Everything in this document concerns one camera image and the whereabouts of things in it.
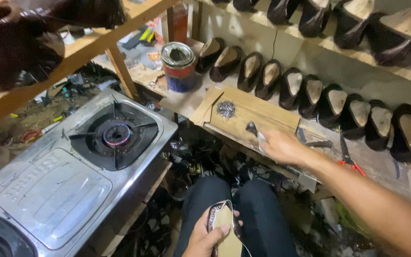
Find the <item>nail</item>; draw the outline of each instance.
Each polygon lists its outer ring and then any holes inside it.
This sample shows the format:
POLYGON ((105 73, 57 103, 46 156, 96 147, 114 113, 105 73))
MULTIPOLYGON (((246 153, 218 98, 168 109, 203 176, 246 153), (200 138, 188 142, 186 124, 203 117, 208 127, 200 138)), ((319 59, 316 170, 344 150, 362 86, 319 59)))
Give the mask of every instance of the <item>nail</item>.
POLYGON ((229 230, 231 229, 229 225, 222 225, 220 228, 225 236, 229 233, 229 230))

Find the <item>shoe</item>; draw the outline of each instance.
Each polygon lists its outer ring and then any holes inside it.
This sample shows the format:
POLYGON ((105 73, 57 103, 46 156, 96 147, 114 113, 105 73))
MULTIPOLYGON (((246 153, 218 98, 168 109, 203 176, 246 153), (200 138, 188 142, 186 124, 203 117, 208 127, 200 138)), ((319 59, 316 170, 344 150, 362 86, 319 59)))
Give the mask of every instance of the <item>shoe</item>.
POLYGON ((374 5, 375 0, 342 0, 334 7, 337 16, 334 43, 337 46, 353 49, 361 43, 374 5))
POLYGON ((279 106, 285 110, 293 111, 299 106, 299 90, 302 84, 302 73, 298 68, 289 68, 282 75, 279 106))
POLYGON ((222 225, 229 225, 231 227, 228 236, 214 245, 212 257, 251 257, 247 247, 243 244, 242 228, 234 216, 230 200, 212 205, 207 221, 208 232, 222 225))
POLYGON ((398 162, 411 162, 411 105, 402 104, 393 113, 394 140, 391 156, 398 162))
POLYGON ((258 52, 253 52, 245 57, 240 66, 237 88, 251 92, 259 80, 263 65, 263 56, 258 52))
POLYGON ((397 65, 411 49, 411 8, 393 15, 373 14, 365 33, 378 64, 397 65))
POLYGON ((370 100, 371 106, 366 124, 366 145, 374 151, 386 149, 390 138, 391 118, 393 114, 385 103, 380 100, 370 100))
POLYGON ((369 112, 370 104, 364 101, 361 95, 348 95, 340 115, 340 130, 343 137, 348 140, 358 140, 364 137, 369 112))
POLYGON ((226 47, 210 70, 210 79, 213 82, 225 80, 239 65, 241 58, 242 49, 240 47, 226 47))
POLYGON ((304 119, 317 117, 317 104, 323 91, 323 82, 315 75, 307 75, 300 85, 299 114, 304 119))
POLYGON ((263 66, 261 76, 255 89, 255 96, 269 100, 275 90, 280 87, 282 65, 279 61, 272 59, 263 66))
POLYGON ((337 84, 331 84, 323 90, 318 101, 318 122, 325 128, 334 128, 342 114, 347 93, 337 84))
POLYGON ((272 0, 267 10, 267 18, 274 25, 284 25, 299 4, 300 0, 272 0))
POLYGON ((329 0, 305 0, 299 22, 299 31, 306 38, 316 38, 326 28, 331 3, 329 0))
POLYGON ((259 0, 234 0, 232 5, 238 11, 251 11, 259 0))
POLYGON ((223 38, 211 38, 202 46, 199 52, 198 63, 196 64, 196 72, 200 74, 206 73, 216 62, 218 56, 225 49, 225 41, 223 38))

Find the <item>person's left hand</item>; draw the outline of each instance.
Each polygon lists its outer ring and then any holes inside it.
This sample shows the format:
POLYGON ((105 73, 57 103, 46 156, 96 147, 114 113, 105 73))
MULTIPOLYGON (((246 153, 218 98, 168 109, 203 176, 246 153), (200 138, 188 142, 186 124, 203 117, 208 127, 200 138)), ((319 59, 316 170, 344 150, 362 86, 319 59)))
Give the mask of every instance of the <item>person's left hand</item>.
MULTIPOLYGON (((209 217, 210 207, 205 210, 203 215, 196 222, 193 232, 191 232, 188 247, 182 257, 210 257, 212 255, 213 246, 220 241, 221 238, 226 237, 231 229, 228 225, 223 225, 214 228, 210 233, 207 232, 207 219, 209 217)), ((234 211, 234 216, 239 217, 240 213, 234 211)))

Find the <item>white wall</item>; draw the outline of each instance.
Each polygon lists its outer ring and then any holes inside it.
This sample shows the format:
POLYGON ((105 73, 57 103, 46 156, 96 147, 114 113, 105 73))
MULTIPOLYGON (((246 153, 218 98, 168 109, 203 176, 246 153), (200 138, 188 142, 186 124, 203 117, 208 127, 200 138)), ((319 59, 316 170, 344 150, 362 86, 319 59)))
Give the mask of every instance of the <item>white wall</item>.
MULTIPOLYGON (((267 6, 269 0, 261 0, 267 6)), ((400 0, 385 0, 388 8, 411 6, 400 0)), ((200 40, 221 37, 227 45, 238 45, 246 54, 260 52, 266 60, 273 53, 275 30, 250 20, 229 14, 220 8, 203 4, 200 40)), ((411 81, 380 68, 359 62, 324 48, 305 43, 281 31, 275 42, 274 59, 285 69, 298 67, 305 74, 315 74, 325 83, 337 83, 349 93, 359 93, 365 99, 380 99, 395 108, 411 104, 411 81)))

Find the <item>shelf post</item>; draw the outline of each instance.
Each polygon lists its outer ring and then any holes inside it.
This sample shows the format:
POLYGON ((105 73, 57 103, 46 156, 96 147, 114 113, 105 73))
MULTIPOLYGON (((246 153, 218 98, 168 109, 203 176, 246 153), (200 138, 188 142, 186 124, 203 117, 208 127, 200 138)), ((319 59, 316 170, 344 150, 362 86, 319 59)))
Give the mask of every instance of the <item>shelf post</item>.
POLYGON ((201 28, 202 2, 192 0, 188 4, 187 36, 199 41, 201 28))
POLYGON ((136 86, 129 75, 128 68, 125 65, 125 60, 123 60, 122 53, 118 49, 117 43, 113 44, 106 50, 109 59, 112 62, 112 65, 115 68, 120 81, 121 89, 125 92, 128 97, 135 100, 136 102, 140 101, 139 93, 137 92, 136 86))
POLYGON ((161 29, 163 31, 163 43, 174 40, 174 9, 169 7, 161 16, 161 29))

